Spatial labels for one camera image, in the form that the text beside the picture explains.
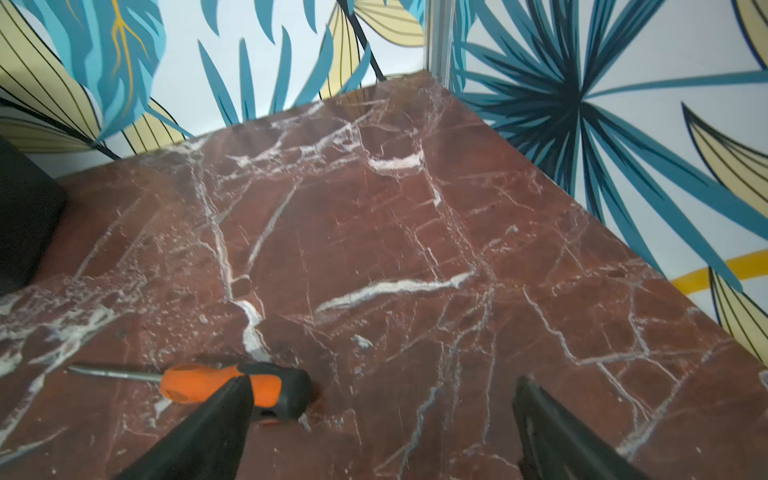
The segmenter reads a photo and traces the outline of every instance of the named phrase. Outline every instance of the red marble countertop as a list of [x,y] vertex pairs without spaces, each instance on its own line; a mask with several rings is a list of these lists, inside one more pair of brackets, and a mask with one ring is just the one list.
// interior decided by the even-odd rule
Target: red marble countertop
[[427,74],[61,183],[0,299],[3,478],[108,478],[192,408],[71,362],[249,358],[322,396],[240,478],[520,478],[520,375],[651,478],[765,472],[761,364]]

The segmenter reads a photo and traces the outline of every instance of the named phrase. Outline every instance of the orange screwdriver handle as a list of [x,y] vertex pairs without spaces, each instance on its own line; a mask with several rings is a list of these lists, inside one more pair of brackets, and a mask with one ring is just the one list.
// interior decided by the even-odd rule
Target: orange screwdriver handle
[[248,375],[253,388],[252,418],[298,419],[312,399],[310,376],[301,369],[272,363],[241,363],[214,369],[197,363],[169,368],[160,382],[160,391],[176,403],[208,400],[230,379]]

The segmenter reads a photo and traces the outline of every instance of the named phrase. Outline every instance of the black object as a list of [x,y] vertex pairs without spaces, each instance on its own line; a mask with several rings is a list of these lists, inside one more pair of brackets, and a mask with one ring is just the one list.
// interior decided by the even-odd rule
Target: black object
[[270,418],[297,420],[312,401],[312,380],[304,370],[268,362],[240,363],[237,370],[245,375],[275,375],[282,382],[275,406],[268,409],[253,407],[254,422]]
[[0,137],[0,295],[29,283],[65,198],[55,180]]
[[518,380],[512,408],[523,446],[518,466],[525,480],[647,480],[524,376]]
[[231,379],[116,480],[235,478],[252,408],[249,377]]

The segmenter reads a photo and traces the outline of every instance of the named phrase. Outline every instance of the screwdriver shaft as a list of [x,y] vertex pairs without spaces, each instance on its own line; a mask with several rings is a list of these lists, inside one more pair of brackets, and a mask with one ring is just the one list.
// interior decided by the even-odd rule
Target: screwdriver shaft
[[113,379],[138,380],[140,382],[160,383],[163,379],[162,373],[125,372],[124,370],[95,369],[82,365],[73,365],[67,370],[82,375],[108,376]]

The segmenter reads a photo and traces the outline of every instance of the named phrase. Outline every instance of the tropical leaf wallpaper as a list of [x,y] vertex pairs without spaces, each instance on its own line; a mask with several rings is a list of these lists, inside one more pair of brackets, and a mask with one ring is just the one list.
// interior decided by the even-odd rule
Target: tropical leaf wallpaper
[[451,90],[768,362],[768,0],[456,0]]
[[421,70],[423,24],[424,0],[0,0],[0,131],[61,176]]

